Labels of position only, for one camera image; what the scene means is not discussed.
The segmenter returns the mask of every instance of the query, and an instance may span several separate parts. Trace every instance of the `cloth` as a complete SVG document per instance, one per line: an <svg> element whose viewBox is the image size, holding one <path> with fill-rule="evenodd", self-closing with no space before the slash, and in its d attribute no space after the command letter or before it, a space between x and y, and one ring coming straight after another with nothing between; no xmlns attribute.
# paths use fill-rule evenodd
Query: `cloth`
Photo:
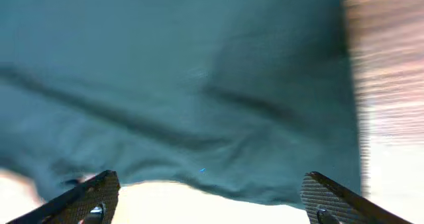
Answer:
<svg viewBox="0 0 424 224"><path fill-rule="evenodd" d="M50 200L104 170L302 208L360 192L341 0L0 0L0 164Z"/></svg>

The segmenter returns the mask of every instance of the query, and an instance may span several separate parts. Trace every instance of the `dark teal fabric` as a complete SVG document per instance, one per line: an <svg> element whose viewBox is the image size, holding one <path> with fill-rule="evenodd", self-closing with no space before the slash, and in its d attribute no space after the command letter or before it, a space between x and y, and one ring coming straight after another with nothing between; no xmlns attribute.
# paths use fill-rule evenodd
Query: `dark teal fabric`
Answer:
<svg viewBox="0 0 424 224"><path fill-rule="evenodd" d="M0 0L0 165L301 207L360 191L341 0Z"/></svg>

